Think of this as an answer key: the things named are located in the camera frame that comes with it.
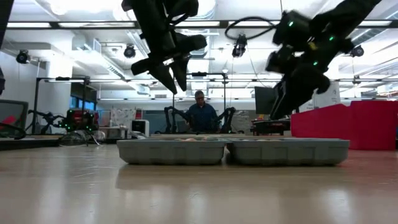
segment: man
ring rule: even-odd
[[[202,91],[195,93],[197,103],[189,107],[186,115],[193,120],[192,131],[195,132],[216,132],[220,129],[220,122],[215,123],[217,118],[216,110],[210,104],[205,103],[205,94]]]

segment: computer monitor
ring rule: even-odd
[[[271,87],[254,87],[256,114],[270,114],[275,102],[275,90]]]
[[[10,124],[25,129],[28,103],[13,100],[0,100],[0,123]],[[18,136],[18,131],[0,126],[1,136]]]

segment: table surface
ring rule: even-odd
[[[397,223],[395,152],[337,167],[129,166],[116,146],[0,152],[2,223]]]

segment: red partition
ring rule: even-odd
[[[292,135],[298,138],[340,138],[351,149],[395,150],[398,102],[353,101],[292,115]]]

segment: blue shirt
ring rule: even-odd
[[[205,103],[200,107],[194,104],[189,107],[186,115],[192,119],[192,131],[217,131],[219,123],[214,123],[217,118],[217,113],[211,105]]]

